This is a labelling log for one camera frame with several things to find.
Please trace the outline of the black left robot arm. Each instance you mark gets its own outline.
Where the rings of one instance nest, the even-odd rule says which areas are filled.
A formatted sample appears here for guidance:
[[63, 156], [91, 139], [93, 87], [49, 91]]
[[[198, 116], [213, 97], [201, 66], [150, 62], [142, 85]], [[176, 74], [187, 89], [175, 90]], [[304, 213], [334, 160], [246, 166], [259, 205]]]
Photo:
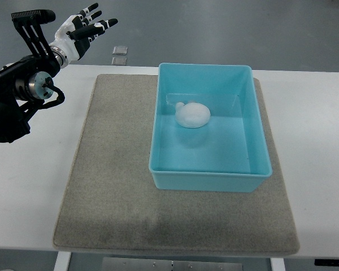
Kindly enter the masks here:
[[0, 143], [12, 143], [30, 133], [30, 119], [39, 110], [62, 104], [64, 93], [53, 78], [71, 62], [80, 60], [90, 44], [117, 19], [95, 21], [102, 12], [94, 3], [71, 15], [47, 42], [42, 25], [53, 22], [52, 10], [29, 10], [11, 15], [15, 29], [31, 51], [0, 70]]

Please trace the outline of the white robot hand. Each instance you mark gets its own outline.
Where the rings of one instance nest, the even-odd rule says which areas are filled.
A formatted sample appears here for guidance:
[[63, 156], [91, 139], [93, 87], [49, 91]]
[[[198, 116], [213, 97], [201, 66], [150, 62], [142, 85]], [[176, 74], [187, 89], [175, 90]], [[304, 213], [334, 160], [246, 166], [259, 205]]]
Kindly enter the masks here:
[[102, 15], [96, 11], [98, 3], [94, 3], [79, 11], [78, 15], [71, 15], [56, 31], [54, 41], [49, 44], [56, 60], [61, 67], [66, 67], [70, 62], [79, 60], [88, 49], [80, 49], [86, 41], [93, 42], [98, 36], [105, 33], [118, 23], [118, 19], [100, 20], [95, 24], [90, 23]]

